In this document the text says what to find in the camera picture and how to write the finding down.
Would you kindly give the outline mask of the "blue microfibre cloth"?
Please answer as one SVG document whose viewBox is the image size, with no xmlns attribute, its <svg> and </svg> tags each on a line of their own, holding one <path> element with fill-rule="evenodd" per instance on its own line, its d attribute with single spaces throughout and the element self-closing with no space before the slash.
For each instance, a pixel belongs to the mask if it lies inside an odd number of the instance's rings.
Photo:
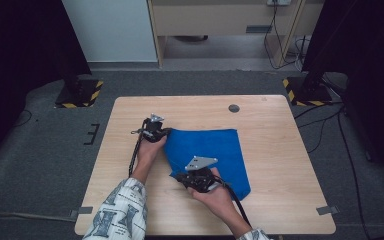
<svg viewBox="0 0 384 240">
<path fill-rule="evenodd" d="M 216 158 L 216 167 L 243 200 L 251 192 L 250 183 L 236 129 L 220 130 L 178 130 L 172 129 L 164 146 L 166 158 L 171 167 L 171 177 L 186 173 L 185 167 L 194 157 Z"/>
</svg>

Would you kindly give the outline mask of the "white panel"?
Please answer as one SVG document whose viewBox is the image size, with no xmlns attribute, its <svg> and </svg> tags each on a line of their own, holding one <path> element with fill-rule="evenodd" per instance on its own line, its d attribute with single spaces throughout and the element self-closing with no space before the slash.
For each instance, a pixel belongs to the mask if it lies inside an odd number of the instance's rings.
<svg viewBox="0 0 384 240">
<path fill-rule="evenodd" d="M 156 62 L 147 0 L 62 0 L 88 62 Z"/>
</svg>

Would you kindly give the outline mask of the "light wooden desk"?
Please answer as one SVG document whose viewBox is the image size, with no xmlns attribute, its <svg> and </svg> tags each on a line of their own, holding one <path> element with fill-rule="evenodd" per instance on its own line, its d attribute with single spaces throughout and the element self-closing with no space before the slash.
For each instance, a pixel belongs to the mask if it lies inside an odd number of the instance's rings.
<svg viewBox="0 0 384 240">
<path fill-rule="evenodd" d="M 264 34 L 274 65 L 286 63 L 297 36 L 313 33 L 325 0 L 292 0 L 283 7 L 267 0 L 147 0 L 157 57 L 168 36 Z"/>
</svg>

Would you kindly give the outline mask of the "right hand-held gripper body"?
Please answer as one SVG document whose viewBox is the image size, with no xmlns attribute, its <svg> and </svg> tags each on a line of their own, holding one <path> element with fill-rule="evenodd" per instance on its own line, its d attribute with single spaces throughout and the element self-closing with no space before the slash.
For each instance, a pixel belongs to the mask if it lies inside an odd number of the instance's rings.
<svg viewBox="0 0 384 240">
<path fill-rule="evenodd" d="M 215 176 L 209 166 L 218 162 L 217 158 L 194 156 L 185 166 L 185 173 L 189 174 L 186 180 L 194 184 L 193 189 L 200 193 L 207 193 L 216 186 L 224 186 L 224 181 Z"/>
</svg>

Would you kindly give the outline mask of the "person's left hand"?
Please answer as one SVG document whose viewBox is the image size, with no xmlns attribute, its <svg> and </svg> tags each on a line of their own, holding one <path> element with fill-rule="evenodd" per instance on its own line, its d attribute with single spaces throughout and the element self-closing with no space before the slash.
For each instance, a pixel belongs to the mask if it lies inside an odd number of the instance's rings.
<svg viewBox="0 0 384 240">
<path fill-rule="evenodd" d="M 138 151 L 138 164 L 139 165 L 152 165 L 156 160 L 157 154 L 160 149 L 165 145 L 166 137 L 163 137 L 158 142 L 149 142 L 144 139 L 141 141 Z"/>
</svg>

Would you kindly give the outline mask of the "black stand with striped base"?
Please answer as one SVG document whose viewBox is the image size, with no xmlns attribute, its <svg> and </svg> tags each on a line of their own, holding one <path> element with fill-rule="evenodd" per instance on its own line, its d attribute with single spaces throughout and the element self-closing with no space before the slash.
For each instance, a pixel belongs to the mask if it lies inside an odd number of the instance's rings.
<svg viewBox="0 0 384 240">
<path fill-rule="evenodd" d="M 91 107 L 99 96 L 103 82 L 97 79 L 81 80 L 74 72 L 66 55 L 55 53 L 56 67 L 64 86 L 56 101 L 56 108 Z"/>
<path fill-rule="evenodd" d="M 322 85 L 323 65 L 315 63 L 303 77 L 287 77 L 282 83 L 293 106 L 330 105 L 332 97 Z"/>
</svg>

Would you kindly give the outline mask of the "person's right hand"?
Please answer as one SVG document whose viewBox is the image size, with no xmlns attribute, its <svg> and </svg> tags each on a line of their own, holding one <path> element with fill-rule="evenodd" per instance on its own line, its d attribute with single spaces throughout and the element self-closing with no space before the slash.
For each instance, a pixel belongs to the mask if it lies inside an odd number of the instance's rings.
<svg viewBox="0 0 384 240">
<path fill-rule="evenodd" d="M 223 221 L 242 219 L 237 212 L 229 191 L 223 186 L 216 186 L 207 193 L 200 193 L 197 190 L 188 187 L 187 191 L 197 201 L 203 203 L 215 216 Z"/>
</svg>

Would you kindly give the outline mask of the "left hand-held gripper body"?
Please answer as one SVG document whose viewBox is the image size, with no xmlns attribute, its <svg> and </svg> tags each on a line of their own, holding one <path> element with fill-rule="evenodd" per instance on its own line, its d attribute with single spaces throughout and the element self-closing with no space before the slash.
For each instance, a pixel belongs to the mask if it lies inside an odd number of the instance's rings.
<svg viewBox="0 0 384 240">
<path fill-rule="evenodd" d="M 147 141 L 151 143 L 158 142 L 167 134 L 167 131 L 162 128 L 163 120 L 163 117 L 154 113 L 144 120 L 142 135 Z"/>
</svg>

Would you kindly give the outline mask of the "grey tape strip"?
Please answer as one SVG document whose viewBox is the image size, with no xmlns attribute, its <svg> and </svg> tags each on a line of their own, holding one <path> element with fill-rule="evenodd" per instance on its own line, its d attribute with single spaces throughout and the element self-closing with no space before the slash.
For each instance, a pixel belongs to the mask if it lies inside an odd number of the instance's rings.
<svg viewBox="0 0 384 240">
<path fill-rule="evenodd" d="M 318 207 L 316 211 L 319 215 L 326 215 L 326 214 L 334 215 L 339 213 L 340 209 L 337 206 L 323 206 L 323 207 Z"/>
<path fill-rule="evenodd" d="M 93 211 L 92 206 L 79 207 L 77 210 L 70 211 L 70 217 L 76 219 L 81 214 L 91 214 Z"/>
</svg>

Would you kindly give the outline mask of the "black curtain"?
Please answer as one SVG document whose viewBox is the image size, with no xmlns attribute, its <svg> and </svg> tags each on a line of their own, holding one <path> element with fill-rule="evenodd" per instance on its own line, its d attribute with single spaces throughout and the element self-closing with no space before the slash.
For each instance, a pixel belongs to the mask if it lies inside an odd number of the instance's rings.
<svg viewBox="0 0 384 240">
<path fill-rule="evenodd" d="M 62 0 L 0 0 L 0 145 L 31 90 L 89 72 Z"/>
<path fill-rule="evenodd" d="M 384 163 L 384 0 L 325 0 L 304 70 L 348 77 L 345 103 Z"/>
</svg>

